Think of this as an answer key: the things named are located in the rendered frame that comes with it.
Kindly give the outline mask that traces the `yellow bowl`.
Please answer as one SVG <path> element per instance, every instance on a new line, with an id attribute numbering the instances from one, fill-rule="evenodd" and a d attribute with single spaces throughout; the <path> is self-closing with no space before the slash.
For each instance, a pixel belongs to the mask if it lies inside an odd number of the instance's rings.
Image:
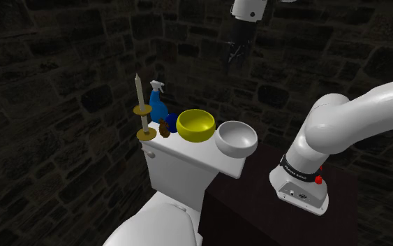
<path id="1" fill-rule="evenodd" d="M 176 128 L 184 140 L 201 143 L 214 135 L 216 123 L 214 117 L 207 111 L 190 109 L 179 114 Z"/>

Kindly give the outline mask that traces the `grey bowl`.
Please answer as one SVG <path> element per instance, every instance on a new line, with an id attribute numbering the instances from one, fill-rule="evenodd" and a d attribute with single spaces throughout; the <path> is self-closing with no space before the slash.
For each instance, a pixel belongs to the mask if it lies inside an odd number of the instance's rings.
<path id="1" fill-rule="evenodd" d="M 214 134 L 214 140 L 222 153 L 236 159 L 250 156 L 258 146 L 256 131 L 240 121 L 222 123 Z"/>

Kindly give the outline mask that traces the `blue spray bottle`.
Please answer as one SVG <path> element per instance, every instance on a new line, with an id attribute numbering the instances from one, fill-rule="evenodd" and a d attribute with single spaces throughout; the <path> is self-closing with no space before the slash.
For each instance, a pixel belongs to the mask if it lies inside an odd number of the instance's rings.
<path id="1" fill-rule="evenodd" d="M 152 86 L 149 99 L 149 105 L 152 107 L 150 116 L 153 122 L 159 123 L 160 119 L 165 120 L 169 114 L 167 106 L 160 100 L 160 93 L 163 93 L 162 86 L 164 86 L 164 83 L 152 80 L 150 85 Z"/>

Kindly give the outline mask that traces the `dark blue round jar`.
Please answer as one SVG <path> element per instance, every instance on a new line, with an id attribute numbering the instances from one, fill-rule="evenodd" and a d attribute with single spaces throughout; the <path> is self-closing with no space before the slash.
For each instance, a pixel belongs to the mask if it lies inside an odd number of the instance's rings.
<path id="1" fill-rule="evenodd" d="M 165 118 L 165 122 L 167 123 L 167 129 L 170 133 L 177 133 L 177 118 L 178 115 L 175 113 L 170 113 Z"/>

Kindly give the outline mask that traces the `white candle in brass holder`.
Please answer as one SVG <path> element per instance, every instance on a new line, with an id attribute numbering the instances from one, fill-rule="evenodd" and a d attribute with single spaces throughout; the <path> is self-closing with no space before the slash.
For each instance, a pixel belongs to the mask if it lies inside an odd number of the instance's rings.
<path id="1" fill-rule="evenodd" d="M 140 116 L 142 128 L 136 136 L 140 141 L 149 141 L 156 137 L 156 130 L 150 128 L 147 122 L 147 115 L 152 111 L 152 107 L 144 102 L 142 82 L 140 76 L 135 74 L 135 88 L 137 92 L 138 104 L 133 108 L 133 112 Z"/>

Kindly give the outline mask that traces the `small brown figure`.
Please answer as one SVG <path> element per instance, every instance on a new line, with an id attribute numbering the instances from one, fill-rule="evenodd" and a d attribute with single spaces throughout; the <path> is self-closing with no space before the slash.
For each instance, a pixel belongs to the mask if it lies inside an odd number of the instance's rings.
<path id="1" fill-rule="evenodd" d="M 168 127 L 169 127 L 168 123 L 163 118 L 160 118 L 158 130 L 160 135 L 164 138 L 168 138 L 170 136 L 170 131 Z"/>

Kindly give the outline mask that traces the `white toilet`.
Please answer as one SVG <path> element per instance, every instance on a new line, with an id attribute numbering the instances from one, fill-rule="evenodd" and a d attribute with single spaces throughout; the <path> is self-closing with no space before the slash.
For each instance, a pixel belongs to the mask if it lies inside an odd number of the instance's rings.
<path id="1" fill-rule="evenodd" d="M 205 190 L 219 173 L 239 178 L 245 160 L 223 154 L 213 138 L 192 143 L 178 133 L 157 135 L 142 151 L 155 194 L 103 246 L 202 246 Z"/>

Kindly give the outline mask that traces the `dark robot stand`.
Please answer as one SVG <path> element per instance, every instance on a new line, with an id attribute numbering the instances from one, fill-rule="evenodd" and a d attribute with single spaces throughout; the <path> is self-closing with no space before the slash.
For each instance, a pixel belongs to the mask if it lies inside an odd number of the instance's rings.
<path id="1" fill-rule="evenodd" d="M 240 178 L 214 178 L 203 199 L 202 246 L 357 246 L 357 178 L 325 164 L 329 206 L 317 216 L 277 197 L 269 173 L 282 155 L 259 144 Z"/>

